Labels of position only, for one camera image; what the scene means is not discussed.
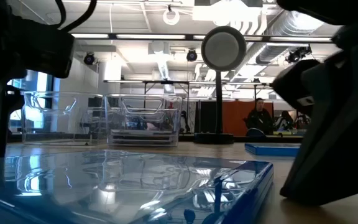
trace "blue lid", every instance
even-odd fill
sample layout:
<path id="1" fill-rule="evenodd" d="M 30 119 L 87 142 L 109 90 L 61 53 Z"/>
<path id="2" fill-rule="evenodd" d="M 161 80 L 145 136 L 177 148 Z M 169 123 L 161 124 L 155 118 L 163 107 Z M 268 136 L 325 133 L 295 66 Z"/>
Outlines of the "blue lid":
<path id="1" fill-rule="evenodd" d="M 254 215 L 272 174 L 268 162 L 109 150 L 0 158 L 0 223 L 224 223 Z"/>

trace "window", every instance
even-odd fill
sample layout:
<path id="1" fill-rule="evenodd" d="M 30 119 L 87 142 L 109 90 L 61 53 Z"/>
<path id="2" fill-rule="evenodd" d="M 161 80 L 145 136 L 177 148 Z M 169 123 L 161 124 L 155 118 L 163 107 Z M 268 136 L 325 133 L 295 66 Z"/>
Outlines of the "window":
<path id="1" fill-rule="evenodd" d="M 10 80 L 7 84 L 16 88 L 28 91 L 52 91 L 53 77 L 46 73 L 35 72 L 32 70 L 27 71 L 27 76 L 21 79 Z M 42 107 L 48 107 L 48 102 L 45 99 L 39 99 Z M 44 127 L 44 117 L 38 111 L 32 111 L 31 108 L 24 108 L 29 119 L 34 122 L 34 128 Z M 21 110 L 14 111 L 9 120 L 9 129 L 12 132 L 17 132 L 21 128 L 22 113 Z"/>

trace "black cable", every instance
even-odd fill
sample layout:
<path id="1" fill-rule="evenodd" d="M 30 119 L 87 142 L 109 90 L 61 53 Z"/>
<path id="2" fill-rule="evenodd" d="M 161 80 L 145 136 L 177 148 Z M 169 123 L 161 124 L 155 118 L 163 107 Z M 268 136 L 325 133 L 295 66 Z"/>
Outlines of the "black cable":
<path id="1" fill-rule="evenodd" d="M 91 0 L 86 12 L 76 21 L 62 28 L 62 31 L 69 32 L 84 23 L 87 19 L 89 19 L 93 14 L 94 9 L 96 8 L 96 3 L 98 3 L 98 0 Z"/>
<path id="2" fill-rule="evenodd" d="M 65 5 L 63 4 L 62 0 L 55 0 L 55 2 L 56 2 L 57 7 L 59 8 L 59 11 L 60 11 L 60 22 L 53 26 L 57 26 L 57 28 L 59 28 L 63 25 L 63 23 L 66 22 L 66 8 L 65 8 Z"/>

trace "person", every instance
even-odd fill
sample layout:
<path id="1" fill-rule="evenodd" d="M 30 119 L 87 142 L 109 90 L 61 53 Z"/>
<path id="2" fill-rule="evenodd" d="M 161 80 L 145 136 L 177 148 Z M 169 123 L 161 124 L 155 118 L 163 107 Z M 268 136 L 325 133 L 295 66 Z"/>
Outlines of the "person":
<path id="1" fill-rule="evenodd" d="M 256 107 L 244 120 L 248 128 L 257 128 L 265 134 L 273 133 L 273 120 L 269 112 L 264 109 L 264 100 L 262 98 L 256 99 Z"/>
<path id="2" fill-rule="evenodd" d="M 276 121 L 277 131 L 288 131 L 293 129 L 293 119 L 291 118 L 288 111 L 282 111 L 281 117 Z"/>

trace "man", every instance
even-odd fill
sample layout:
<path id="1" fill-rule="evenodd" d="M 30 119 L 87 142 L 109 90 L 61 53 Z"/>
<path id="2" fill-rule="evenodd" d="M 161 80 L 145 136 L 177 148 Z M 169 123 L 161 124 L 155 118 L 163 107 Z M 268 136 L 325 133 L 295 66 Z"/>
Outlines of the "man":
<path id="1" fill-rule="evenodd" d="M 264 100 L 256 99 L 256 108 L 253 109 L 246 119 L 248 128 L 257 128 L 265 134 L 273 133 L 273 120 L 269 112 L 264 109 Z"/>

